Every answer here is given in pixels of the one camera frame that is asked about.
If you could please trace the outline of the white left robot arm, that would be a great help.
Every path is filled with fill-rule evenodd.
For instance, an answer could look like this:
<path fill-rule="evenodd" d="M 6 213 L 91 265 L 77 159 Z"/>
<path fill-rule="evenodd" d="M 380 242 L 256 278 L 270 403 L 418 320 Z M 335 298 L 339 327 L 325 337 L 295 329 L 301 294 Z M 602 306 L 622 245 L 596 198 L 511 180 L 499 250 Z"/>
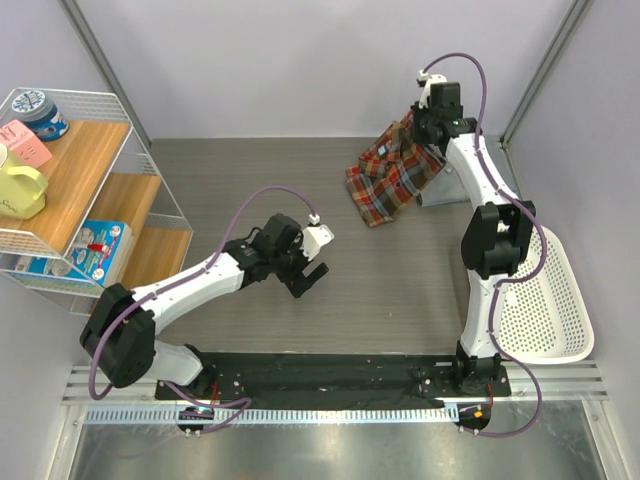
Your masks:
<path fill-rule="evenodd" d="M 110 388 L 122 389 L 142 378 L 173 384 L 190 398 L 205 397 L 216 380 L 214 366 L 190 345 L 158 340 L 171 323 L 218 297 L 240 291 L 274 275 L 295 298 L 328 272 L 319 264 L 305 269 L 334 234 L 325 224 L 301 226 L 277 213 L 264 227 L 195 266 L 134 289 L 120 283 L 106 288 L 80 336 L 91 357 L 91 373 L 103 373 Z"/>

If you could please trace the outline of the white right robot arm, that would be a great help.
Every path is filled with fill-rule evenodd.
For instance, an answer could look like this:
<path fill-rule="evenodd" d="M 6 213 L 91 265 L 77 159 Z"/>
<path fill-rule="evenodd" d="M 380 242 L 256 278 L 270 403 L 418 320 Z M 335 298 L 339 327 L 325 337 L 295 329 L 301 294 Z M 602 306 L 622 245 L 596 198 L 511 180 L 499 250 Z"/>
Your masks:
<path fill-rule="evenodd" d="M 498 376 L 502 354 L 497 329 L 506 281 L 526 259 L 535 207 L 517 203 L 486 148 L 479 123 L 465 117 L 461 86 L 439 74 L 421 74 L 419 100 L 412 106 L 416 143 L 439 150 L 466 191 L 473 215 L 461 240 L 470 299 L 466 326 L 456 347 L 451 380 L 472 395 Z"/>

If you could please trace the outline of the red brown plaid shirt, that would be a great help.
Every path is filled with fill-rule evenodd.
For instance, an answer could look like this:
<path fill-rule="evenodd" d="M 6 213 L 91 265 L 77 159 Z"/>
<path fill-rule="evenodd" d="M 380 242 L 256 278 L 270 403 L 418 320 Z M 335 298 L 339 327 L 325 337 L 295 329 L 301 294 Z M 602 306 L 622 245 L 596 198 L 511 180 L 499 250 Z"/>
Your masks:
<path fill-rule="evenodd" d="M 347 192 L 370 228 L 394 221 L 444 168 L 441 155 L 414 140 L 413 126 L 408 111 L 346 170 Z"/>

